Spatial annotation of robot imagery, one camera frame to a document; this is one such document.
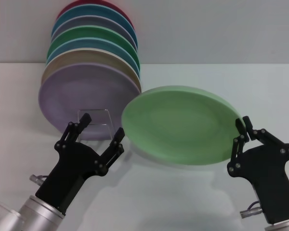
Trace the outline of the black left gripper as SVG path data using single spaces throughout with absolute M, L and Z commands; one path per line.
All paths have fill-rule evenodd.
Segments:
M 92 176 L 106 175 L 124 153 L 121 144 L 125 137 L 123 128 L 117 130 L 110 145 L 101 155 L 91 147 L 76 142 L 91 121 L 91 116 L 85 113 L 78 123 L 68 123 L 61 139 L 54 145 L 55 149 L 59 149 L 59 161 L 35 194 L 63 215 L 84 182 Z

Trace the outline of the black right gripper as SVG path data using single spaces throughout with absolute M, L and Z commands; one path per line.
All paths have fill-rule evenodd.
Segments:
M 235 126 L 239 135 L 233 139 L 231 162 L 227 164 L 229 175 L 250 182 L 267 223 L 289 220 L 289 179 L 285 173 L 289 143 L 282 142 L 264 128 L 253 129 L 248 116 L 236 119 Z M 249 137 L 263 145 L 243 153 Z

